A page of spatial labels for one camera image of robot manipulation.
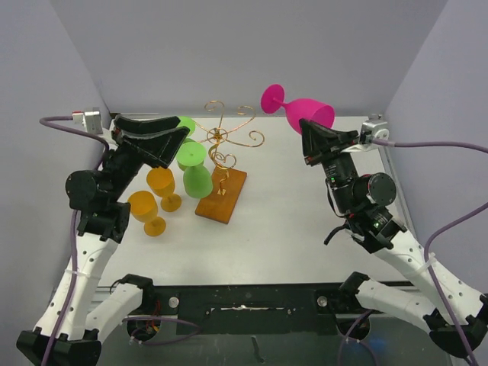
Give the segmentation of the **green wine glass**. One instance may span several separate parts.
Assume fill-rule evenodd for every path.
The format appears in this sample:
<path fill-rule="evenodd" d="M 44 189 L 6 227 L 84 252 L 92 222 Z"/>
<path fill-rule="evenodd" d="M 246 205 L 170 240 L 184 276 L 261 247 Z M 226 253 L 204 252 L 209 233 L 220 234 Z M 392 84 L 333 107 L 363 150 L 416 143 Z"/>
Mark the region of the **green wine glass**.
<path fill-rule="evenodd" d="M 178 123 L 178 127 L 185 127 L 188 128 L 188 135 L 187 137 L 190 137 L 196 129 L 196 123 L 191 117 L 187 116 L 179 116 L 178 117 L 180 122 Z"/>
<path fill-rule="evenodd" d="M 185 192 L 192 198 L 205 198 L 214 187 L 211 175 L 204 166 L 205 157 L 205 148 L 195 141 L 183 143 L 176 155 L 178 166 L 183 169 Z"/>

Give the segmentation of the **magenta wine glass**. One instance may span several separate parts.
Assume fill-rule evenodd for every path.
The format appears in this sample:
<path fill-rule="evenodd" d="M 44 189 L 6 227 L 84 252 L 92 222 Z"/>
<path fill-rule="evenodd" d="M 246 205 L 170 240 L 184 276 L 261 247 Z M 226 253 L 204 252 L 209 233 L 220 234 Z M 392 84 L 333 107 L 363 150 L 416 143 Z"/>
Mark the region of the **magenta wine glass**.
<path fill-rule="evenodd" d="M 291 128 L 301 134 L 300 120 L 311 120 L 319 125 L 331 128 L 335 120 L 334 108 L 312 98 L 298 98 L 286 102 L 285 90 L 279 84 L 269 85 L 261 97 L 261 109 L 266 114 L 273 114 L 283 108 Z"/>

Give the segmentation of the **green wine glass front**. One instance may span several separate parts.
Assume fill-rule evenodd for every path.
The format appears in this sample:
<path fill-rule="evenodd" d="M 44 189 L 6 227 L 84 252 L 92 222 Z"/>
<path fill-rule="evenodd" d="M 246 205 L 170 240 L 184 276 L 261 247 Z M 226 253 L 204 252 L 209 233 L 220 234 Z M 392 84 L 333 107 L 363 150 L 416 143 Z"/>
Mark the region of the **green wine glass front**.
<path fill-rule="evenodd" d="M 205 198 L 214 187 L 211 175 L 204 166 L 205 157 L 205 148 L 195 141 L 183 143 L 176 155 L 178 166 L 183 169 L 185 192 L 192 198 Z"/>

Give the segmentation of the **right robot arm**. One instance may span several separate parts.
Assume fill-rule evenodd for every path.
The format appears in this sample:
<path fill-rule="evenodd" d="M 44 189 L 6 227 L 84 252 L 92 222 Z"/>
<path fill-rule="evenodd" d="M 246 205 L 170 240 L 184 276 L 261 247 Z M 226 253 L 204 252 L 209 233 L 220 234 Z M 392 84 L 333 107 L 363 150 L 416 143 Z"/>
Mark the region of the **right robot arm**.
<path fill-rule="evenodd" d="M 387 209 L 397 198 L 395 181 L 383 172 L 359 175 L 352 159 L 352 153 L 396 146 L 386 122 L 368 120 L 361 130 L 338 131 L 300 119 L 300 128 L 304 161 L 323 167 L 329 204 L 344 220 L 339 228 L 419 291 L 409 294 L 355 272 L 340 287 L 342 307 L 406 321 L 441 350 L 475 364 L 473 351 L 487 334 L 487 296 L 452 274 Z"/>

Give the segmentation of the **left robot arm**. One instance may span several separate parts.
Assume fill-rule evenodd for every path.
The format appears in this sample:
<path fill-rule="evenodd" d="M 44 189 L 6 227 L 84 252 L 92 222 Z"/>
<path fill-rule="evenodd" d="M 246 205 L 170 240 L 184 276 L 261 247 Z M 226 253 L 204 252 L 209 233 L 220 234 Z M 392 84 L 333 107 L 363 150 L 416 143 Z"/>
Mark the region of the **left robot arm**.
<path fill-rule="evenodd" d="M 96 140 L 104 152 L 93 169 L 66 179 L 70 260 L 44 314 L 32 330 L 20 333 L 16 347 L 34 365 L 95 365 L 111 332 L 131 313 L 144 316 L 157 303 L 153 280 L 128 274 L 108 299 L 88 309 L 130 220 L 130 204 L 120 196 L 144 165 L 169 167 L 190 130 L 177 116 L 131 120 L 118 115 L 111 130 L 97 133 L 63 126 L 64 119 L 43 117 L 40 124 Z"/>

